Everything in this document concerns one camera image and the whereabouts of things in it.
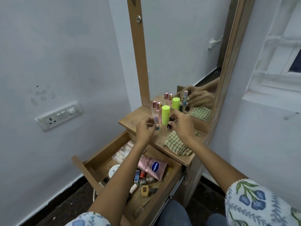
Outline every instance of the window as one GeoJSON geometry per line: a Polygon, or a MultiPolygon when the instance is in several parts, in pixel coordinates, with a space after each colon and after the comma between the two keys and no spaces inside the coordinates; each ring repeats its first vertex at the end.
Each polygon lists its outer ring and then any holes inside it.
{"type": "Polygon", "coordinates": [[[283,0],[244,99],[301,112],[300,22],[301,0],[283,0]]]}

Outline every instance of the floral sleeve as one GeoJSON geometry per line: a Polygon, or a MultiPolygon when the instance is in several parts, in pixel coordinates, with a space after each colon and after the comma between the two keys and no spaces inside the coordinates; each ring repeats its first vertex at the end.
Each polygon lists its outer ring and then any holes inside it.
{"type": "Polygon", "coordinates": [[[225,200],[228,225],[301,226],[301,213],[250,179],[232,184],[225,200]]]}
{"type": "Polygon", "coordinates": [[[100,214],[88,212],[79,215],[65,226],[111,226],[111,224],[100,214]]]}

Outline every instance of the vaseline pouch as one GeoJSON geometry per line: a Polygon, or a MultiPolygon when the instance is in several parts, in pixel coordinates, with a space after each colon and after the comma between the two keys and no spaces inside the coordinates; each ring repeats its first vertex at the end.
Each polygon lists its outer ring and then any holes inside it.
{"type": "Polygon", "coordinates": [[[138,163],[138,168],[161,181],[166,165],[167,163],[160,160],[156,160],[148,156],[141,156],[138,163]]]}

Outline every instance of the window pane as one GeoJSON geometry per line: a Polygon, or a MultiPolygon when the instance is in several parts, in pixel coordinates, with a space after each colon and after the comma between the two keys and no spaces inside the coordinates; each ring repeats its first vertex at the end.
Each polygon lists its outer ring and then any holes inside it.
{"type": "Polygon", "coordinates": [[[292,66],[290,67],[289,71],[301,73],[301,50],[299,51],[295,61],[293,62],[292,66]]]}

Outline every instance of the vaseline logo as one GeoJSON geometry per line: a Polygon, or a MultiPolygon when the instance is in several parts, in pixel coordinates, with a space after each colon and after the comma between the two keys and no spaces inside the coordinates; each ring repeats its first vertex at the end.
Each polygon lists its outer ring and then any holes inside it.
{"type": "Polygon", "coordinates": [[[154,162],[152,167],[151,167],[151,170],[153,172],[157,172],[157,170],[159,169],[159,163],[158,162],[154,162]]]}

